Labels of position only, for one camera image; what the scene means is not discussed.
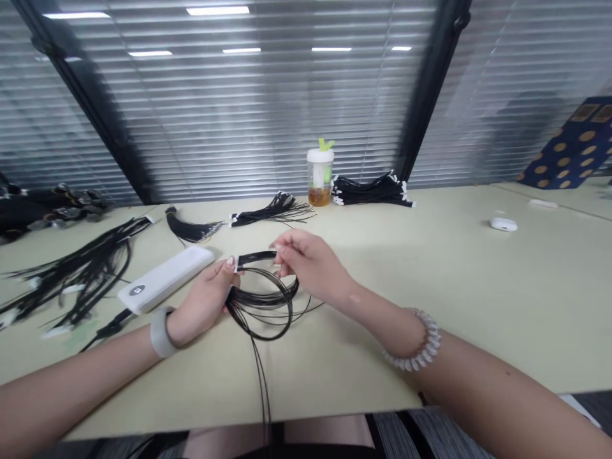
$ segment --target forearm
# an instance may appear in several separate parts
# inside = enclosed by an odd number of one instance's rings
[[[387,351],[410,356],[425,329],[412,313],[356,286],[339,309]],[[406,373],[498,458],[611,457],[612,440],[519,370],[442,332],[432,364]]]
[[[29,457],[157,363],[149,333],[141,327],[0,387],[0,456]]]

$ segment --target box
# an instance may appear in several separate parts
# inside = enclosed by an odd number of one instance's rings
[[[519,183],[577,188],[612,155],[612,97],[588,98],[546,144]]]

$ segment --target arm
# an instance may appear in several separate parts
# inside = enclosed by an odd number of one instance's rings
[[[233,258],[209,266],[180,308],[168,316],[168,335],[182,347],[209,329],[230,287]],[[0,456],[30,457],[65,434],[96,406],[161,358],[149,325],[0,387]]]
[[[421,321],[357,284],[323,240],[288,231],[274,243],[279,275],[292,272],[313,295],[364,326],[393,356],[412,355]],[[612,439],[555,394],[482,349],[441,332],[433,363],[407,373],[496,457],[612,457]]]

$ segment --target leg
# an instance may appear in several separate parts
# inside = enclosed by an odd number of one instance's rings
[[[285,443],[350,444],[374,448],[365,416],[332,416],[285,422]]]
[[[189,432],[186,459],[233,459],[267,445],[262,424],[198,429]]]

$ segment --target window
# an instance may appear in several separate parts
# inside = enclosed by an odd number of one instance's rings
[[[438,0],[60,0],[166,202],[305,192],[306,151],[335,173],[394,167]]]
[[[612,94],[609,1],[494,0],[470,11],[411,187],[514,180],[585,98]]]
[[[0,6],[0,171],[24,187],[95,188],[139,203],[117,163],[9,2]]]

